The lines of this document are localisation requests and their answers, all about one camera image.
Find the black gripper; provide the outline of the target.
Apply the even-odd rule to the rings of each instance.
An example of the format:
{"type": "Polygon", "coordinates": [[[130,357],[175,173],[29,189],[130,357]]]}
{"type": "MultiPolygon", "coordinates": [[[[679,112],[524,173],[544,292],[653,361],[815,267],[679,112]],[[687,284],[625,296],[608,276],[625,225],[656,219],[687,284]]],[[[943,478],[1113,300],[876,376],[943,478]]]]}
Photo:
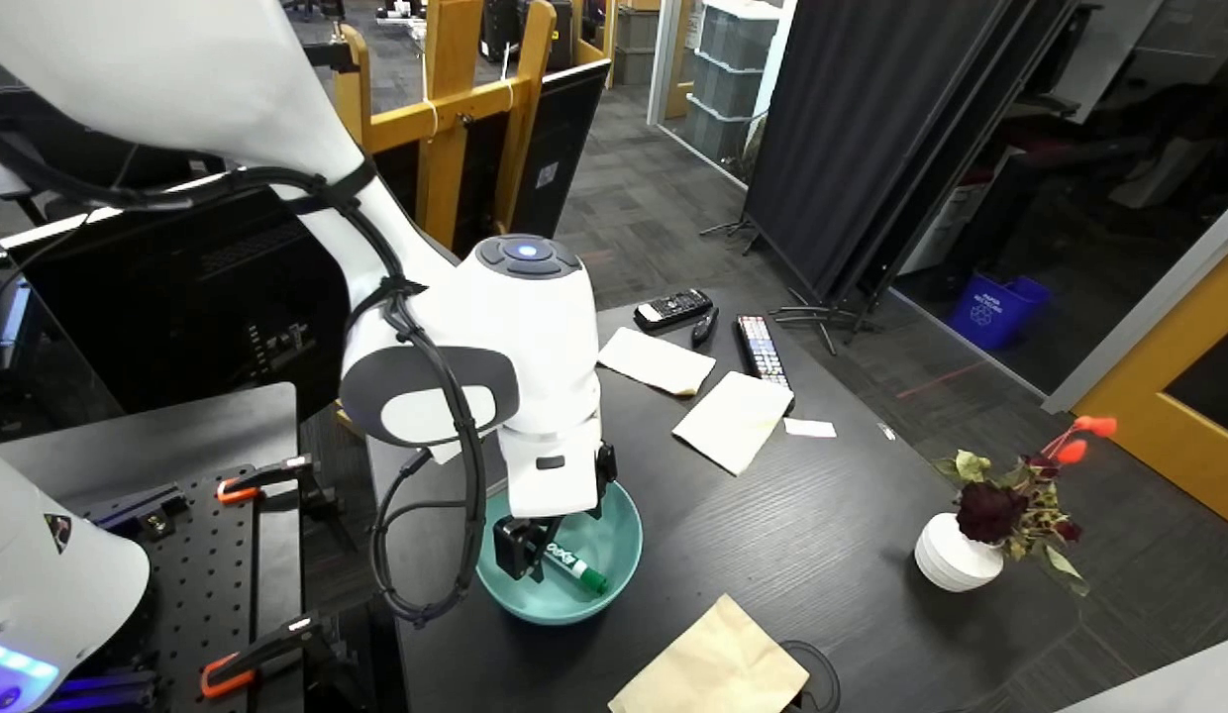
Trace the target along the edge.
{"type": "Polygon", "coordinates": [[[493,526],[497,561],[513,579],[544,579],[544,556],[555,544],[555,520],[513,520],[493,526]]]}

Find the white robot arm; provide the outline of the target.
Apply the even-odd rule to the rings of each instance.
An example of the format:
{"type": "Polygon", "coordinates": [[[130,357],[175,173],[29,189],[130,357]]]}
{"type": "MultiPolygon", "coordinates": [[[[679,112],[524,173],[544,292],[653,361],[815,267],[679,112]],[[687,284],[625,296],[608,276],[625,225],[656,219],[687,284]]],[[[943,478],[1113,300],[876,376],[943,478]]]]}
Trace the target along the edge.
{"type": "Polygon", "coordinates": [[[175,186],[99,186],[102,205],[181,209],[267,186],[303,219],[349,291],[340,406],[366,437],[497,437],[520,522],[601,502],[588,267],[535,233],[493,233],[469,259],[424,238],[276,0],[0,0],[0,69],[94,135],[223,161],[175,186]]]}

